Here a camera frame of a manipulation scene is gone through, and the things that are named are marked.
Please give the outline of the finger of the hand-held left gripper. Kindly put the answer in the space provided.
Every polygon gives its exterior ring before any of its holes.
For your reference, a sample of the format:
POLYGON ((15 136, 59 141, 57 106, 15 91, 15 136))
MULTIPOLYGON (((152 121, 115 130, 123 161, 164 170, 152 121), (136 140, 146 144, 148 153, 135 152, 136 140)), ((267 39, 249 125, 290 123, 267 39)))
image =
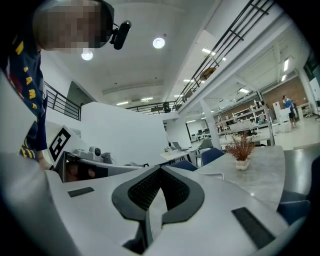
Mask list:
POLYGON ((159 165, 151 165, 151 166, 131 166, 131 165, 109 165, 108 176, 116 176, 133 172, 135 175, 140 175, 149 171, 157 171, 160 168, 159 165))

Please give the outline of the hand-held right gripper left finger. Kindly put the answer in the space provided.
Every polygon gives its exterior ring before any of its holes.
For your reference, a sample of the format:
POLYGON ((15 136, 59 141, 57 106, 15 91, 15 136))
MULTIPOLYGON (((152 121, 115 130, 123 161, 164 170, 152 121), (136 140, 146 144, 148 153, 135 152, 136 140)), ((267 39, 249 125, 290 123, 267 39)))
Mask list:
POLYGON ((63 183, 46 171, 54 205, 73 241, 86 256, 160 256, 161 239, 153 240, 148 211, 158 167, 110 177, 63 183))

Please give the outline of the person's left hand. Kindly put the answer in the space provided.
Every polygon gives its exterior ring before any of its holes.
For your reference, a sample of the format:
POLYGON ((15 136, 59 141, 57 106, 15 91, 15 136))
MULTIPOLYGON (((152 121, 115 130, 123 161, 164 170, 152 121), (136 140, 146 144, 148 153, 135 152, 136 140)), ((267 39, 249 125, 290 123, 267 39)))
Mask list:
POLYGON ((76 182, 82 180, 94 179, 96 173, 93 169, 84 165, 78 166, 77 163, 69 162, 66 165, 66 182, 76 182))

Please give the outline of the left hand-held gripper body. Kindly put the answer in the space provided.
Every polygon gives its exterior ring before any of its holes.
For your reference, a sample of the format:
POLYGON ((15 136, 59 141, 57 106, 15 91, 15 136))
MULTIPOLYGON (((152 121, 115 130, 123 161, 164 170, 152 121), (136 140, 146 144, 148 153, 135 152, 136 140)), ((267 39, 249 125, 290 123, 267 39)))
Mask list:
POLYGON ((88 145, 65 125, 58 131, 50 146, 48 154, 52 169, 58 173, 62 182, 67 182, 67 162, 77 165, 79 179, 91 179, 88 170, 95 172, 96 179, 108 176, 108 168, 103 163, 101 149, 88 145))

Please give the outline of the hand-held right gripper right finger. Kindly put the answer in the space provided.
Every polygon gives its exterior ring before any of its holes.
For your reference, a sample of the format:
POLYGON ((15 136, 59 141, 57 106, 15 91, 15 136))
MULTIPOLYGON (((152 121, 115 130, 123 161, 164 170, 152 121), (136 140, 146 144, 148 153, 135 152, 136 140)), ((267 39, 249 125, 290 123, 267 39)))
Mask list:
POLYGON ((232 214, 242 207, 275 237, 288 228, 275 210, 229 181, 175 167, 172 171, 197 182, 204 191, 204 202, 188 221, 165 224, 148 247, 149 256, 248 256, 257 252, 232 214))

